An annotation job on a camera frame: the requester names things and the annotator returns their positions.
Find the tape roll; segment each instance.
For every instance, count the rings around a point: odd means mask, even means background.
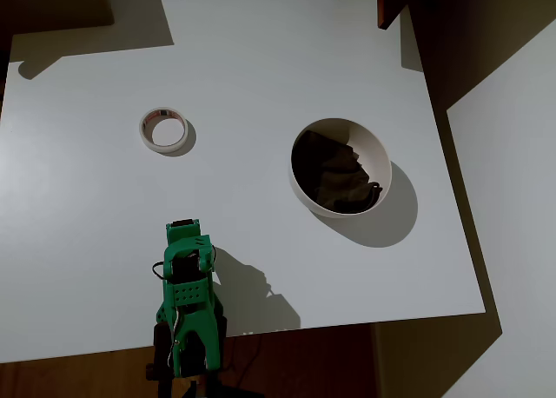
[[[161,122],[162,120],[166,120],[167,118],[175,118],[182,124],[183,135],[176,143],[169,144],[168,146],[161,146],[153,142],[152,132],[153,128],[159,122]],[[185,141],[188,140],[188,122],[176,110],[170,109],[168,107],[159,107],[158,109],[153,109],[145,114],[145,116],[141,120],[141,123],[139,124],[139,133],[141,134],[143,143],[145,143],[145,146],[147,146],[149,149],[154,150],[158,153],[172,153],[182,148],[185,144]]]

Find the dark cloth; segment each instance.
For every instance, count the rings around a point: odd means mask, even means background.
[[[378,201],[382,191],[357,162],[354,149],[346,144],[306,131],[292,151],[295,180],[305,194],[325,209],[355,214]]]

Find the wooden floor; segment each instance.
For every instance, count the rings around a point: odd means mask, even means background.
[[[371,339],[367,324],[228,338],[220,378],[267,398],[373,398]],[[156,383],[145,380],[153,354],[136,348],[1,364],[0,397],[156,397]],[[174,396],[187,387],[176,380]]]

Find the green 3d-printed part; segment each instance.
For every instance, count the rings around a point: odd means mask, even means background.
[[[167,322],[172,334],[175,377],[199,375],[221,366],[223,309],[213,290],[215,248],[201,235],[199,220],[166,225],[164,300],[156,322]],[[219,329],[224,333],[219,336]]]

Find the white tabletop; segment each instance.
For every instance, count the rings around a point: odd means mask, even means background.
[[[0,361],[151,344],[150,266],[184,218],[222,249],[228,335],[484,312],[424,76],[400,66],[376,0],[162,2],[173,46],[66,56],[32,80],[10,64]],[[86,34],[18,36],[13,54]],[[195,128],[186,155],[143,145],[158,106]],[[294,139],[327,117],[373,131],[394,163],[365,222],[319,220],[288,182]]]

